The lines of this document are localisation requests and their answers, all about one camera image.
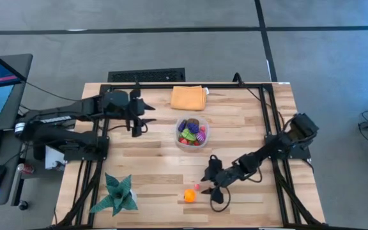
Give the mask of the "green toy starfruit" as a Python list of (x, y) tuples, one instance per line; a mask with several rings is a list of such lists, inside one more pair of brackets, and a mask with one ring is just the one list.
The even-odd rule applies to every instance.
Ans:
[(197, 140), (197, 138), (196, 138), (196, 135), (195, 134), (193, 134), (189, 129), (184, 129), (183, 131), (182, 131), (182, 133), (181, 133), (181, 136), (183, 137), (183, 138), (185, 138), (186, 140), (188, 140), (188, 141), (196, 141)]

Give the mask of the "white box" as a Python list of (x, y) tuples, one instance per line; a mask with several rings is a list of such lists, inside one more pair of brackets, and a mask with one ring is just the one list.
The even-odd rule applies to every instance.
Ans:
[(65, 169), (64, 154), (53, 148), (46, 146), (45, 168), (47, 170), (64, 171)]

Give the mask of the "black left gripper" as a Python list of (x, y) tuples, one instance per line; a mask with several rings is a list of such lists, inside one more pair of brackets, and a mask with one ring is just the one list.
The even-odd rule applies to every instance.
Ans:
[(139, 137), (142, 135), (142, 127), (148, 123), (156, 121), (156, 119), (141, 119), (140, 116), (144, 114), (144, 110), (154, 111), (155, 108), (146, 104), (141, 98), (141, 91), (133, 89), (130, 94), (130, 101), (127, 106), (127, 130), (132, 132), (132, 137)]

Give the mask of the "green artificial plant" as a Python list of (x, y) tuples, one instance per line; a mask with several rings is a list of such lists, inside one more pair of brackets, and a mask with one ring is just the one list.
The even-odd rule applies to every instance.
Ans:
[(95, 204), (90, 209), (90, 213), (98, 213), (106, 208), (112, 208), (112, 216), (115, 216), (121, 210), (138, 210), (137, 198), (132, 192), (132, 175), (119, 181), (105, 173), (105, 182), (109, 194)]

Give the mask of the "clear plastic tupperware container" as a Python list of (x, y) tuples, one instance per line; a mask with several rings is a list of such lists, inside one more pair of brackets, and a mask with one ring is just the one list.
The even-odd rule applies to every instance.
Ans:
[[(200, 126), (205, 126), (206, 127), (206, 131), (204, 132), (206, 134), (206, 140), (204, 143), (200, 144), (200, 146), (190, 146), (188, 145), (188, 140), (187, 140), (187, 143), (186, 144), (182, 144), (179, 142), (179, 139), (180, 138), (183, 138), (181, 136), (181, 132), (178, 131), (178, 126), (180, 125), (180, 123), (183, 121), (183, 120), (186, 120), (187, 119), (190, 119), (190, 118), (195, 118), (195, 119), (198, 119), (199, 120), (199, 127)], [(175, 129), (174, 129), (174, 140), (175, 140), (175, 143), (177, 144), (177, 146), (179, 146), (180, 148), (188, 148), (190, 150), (198, 150), (198, 149), (201, 149), (203, 147), (206, 146), (207, 142), (208, 142), (208, 139), (210, 137), (210, 128), (209, 128), (209, 124), (207, 122), (206, 119), (202, 118), (202, 117), (196, 117), (196, 116), (185, 116), (185, 117), (181, 117), (177, 120), (176, 122), (176, 125), (175, 125)]]

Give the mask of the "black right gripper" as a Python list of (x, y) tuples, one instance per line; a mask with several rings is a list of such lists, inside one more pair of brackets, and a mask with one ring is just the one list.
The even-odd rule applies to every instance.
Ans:
[(204, 170), (204, 176), (201, 181), (214, 181), (217, 187), (207, 188), (201, 193), (210, 195), (210, 200), (218, 204), (224, 202), (224, 195), (219, 187), (228, 187), (241, 177), (240, 167), (233, 165), (222, 171), (222, 161), (216, 155), (211, 155), (208, 161), (208, 167)]

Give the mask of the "red soda can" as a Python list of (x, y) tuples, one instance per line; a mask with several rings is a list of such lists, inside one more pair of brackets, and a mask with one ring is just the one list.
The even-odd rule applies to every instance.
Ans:
[(23, 174), (33, 174), (35, 172), (34, 167), (28, 163), (21, 163), (17, 166), (17, 170)]

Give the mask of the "orange toy orange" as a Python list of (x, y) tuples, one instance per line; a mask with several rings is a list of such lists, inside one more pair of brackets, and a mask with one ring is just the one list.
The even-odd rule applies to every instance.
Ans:
[(196, 191), (194, 189), (186, 189), (183, 198), (186, 203), (194, 203), (196, 201)]

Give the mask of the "grey desk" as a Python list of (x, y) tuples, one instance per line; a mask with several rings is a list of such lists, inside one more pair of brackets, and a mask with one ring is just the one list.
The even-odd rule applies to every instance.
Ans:
[(9, 200), (14, 177), (17, 172), (17, 165), (25, 157), (24, 148), (26, 145), (18, 140), (14, 132), (4, 131), (0, 145), (0, 165), (5, 162), (6, 174), (0, 186), (0, 205), (5, 204)]

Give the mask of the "black floor vent grille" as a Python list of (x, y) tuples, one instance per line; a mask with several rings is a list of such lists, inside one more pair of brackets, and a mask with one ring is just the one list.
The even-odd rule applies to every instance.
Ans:
[(109, 72), (107, 82), (185, 82), (184, 68)]

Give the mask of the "computer monitor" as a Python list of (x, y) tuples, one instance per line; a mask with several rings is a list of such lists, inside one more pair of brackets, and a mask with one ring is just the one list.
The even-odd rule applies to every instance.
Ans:
[(0, 130), (14, 127), (32, 60), (32, 54), (0, 56)]

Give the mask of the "folded orange cloth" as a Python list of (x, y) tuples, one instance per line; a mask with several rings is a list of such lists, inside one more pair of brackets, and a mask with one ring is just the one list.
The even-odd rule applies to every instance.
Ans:
[(203, 111), (206, 107), (207, 88), (202, 86), (174, 86), (171, 92), (171, 108), (186, 111)]

